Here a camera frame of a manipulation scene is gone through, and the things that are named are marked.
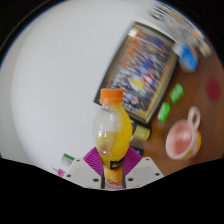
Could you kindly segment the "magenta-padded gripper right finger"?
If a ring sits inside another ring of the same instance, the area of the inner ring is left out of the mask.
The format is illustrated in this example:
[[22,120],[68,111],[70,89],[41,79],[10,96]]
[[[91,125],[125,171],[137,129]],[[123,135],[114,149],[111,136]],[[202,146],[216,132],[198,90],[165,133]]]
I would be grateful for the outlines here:
[[150,157],[142,157],[132,148],[123,160],[123,176],[125,189],[140,188],[164,177]]

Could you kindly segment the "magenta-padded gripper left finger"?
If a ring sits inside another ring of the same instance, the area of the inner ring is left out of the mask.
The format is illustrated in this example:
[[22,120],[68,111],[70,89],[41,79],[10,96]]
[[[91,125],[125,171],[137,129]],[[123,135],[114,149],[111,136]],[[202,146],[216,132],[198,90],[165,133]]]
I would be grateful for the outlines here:
[[103,167],[96,148],[91,149],[83,158],[76,158],[63,178],[84,188],[102,188]]

